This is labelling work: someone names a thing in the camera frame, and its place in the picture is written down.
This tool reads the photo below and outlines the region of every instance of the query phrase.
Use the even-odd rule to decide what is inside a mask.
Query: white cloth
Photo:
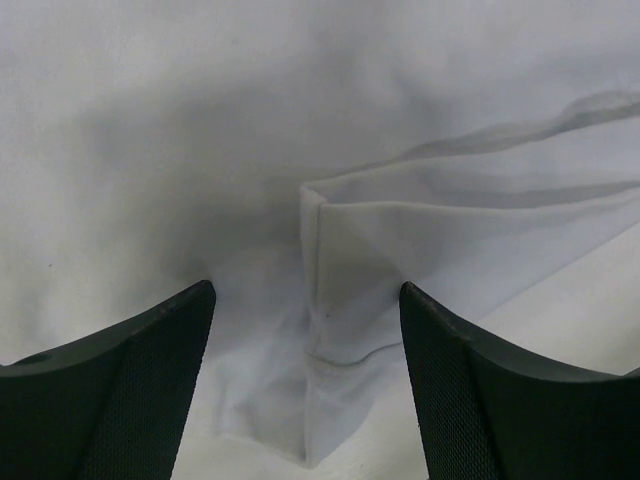
[[[397,376],[404,281],[477,322],[640,222],[638,131],[633,118],[305,185],[307,451],[330,453]]]
[[[640,224],[524,290],[478,321],[537,353],[624,374],[640,366]],[[424,480],[427,476],[406,372],[383,392],[363,426],[316,469],[238,440],[187,437],[175,480],[223,478]]]

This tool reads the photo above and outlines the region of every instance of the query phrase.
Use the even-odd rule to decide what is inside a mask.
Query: white sheet
[[[478,321],[539,354],[584,368],[624,374],[640,365],[640,224],[626,229]],[[360,429],[314,470],[236,439],[185,438],[175,480],[223,478],[424,480],[413,398],[406,372],[376,400]]]
[[[219,305],[189,435],[318,461],[357,420],[307,451],[299,186],[422,142],[636,102],[639,9],[2,0],[0,363],[210,277]]]
[[[397,377],[404,281],[477,322],[640,222],[638,131],[633,118],[500,152],[407,161],[303,186],[312,321],[307,452],[330,453]],[[509,313],[507,331],[534,343],[553,335],[529,333],[533,320],[523,320],[529,329],[521,331]]]

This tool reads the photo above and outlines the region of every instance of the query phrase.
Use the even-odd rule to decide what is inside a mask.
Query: white backdrop
[[[219,304],[176,476],[261,476],[220,433],[321,460],[344,438],[305,442],[300,185],[425,142],[475,134],[414,156],[632,115],[639,18],[633,0],[0,0],[0,363],[208,277]],[[316,472],[247,455],[291,478],[390,478],[382,460],[424,478],[395,383],[380,394],[398,407]]]

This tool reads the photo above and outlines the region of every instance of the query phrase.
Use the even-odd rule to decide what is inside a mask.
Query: fabric fold
[[[310,463],[402,374],[404,281],[477,322],[640,222],[639,128],[633,118],[301,188]]]

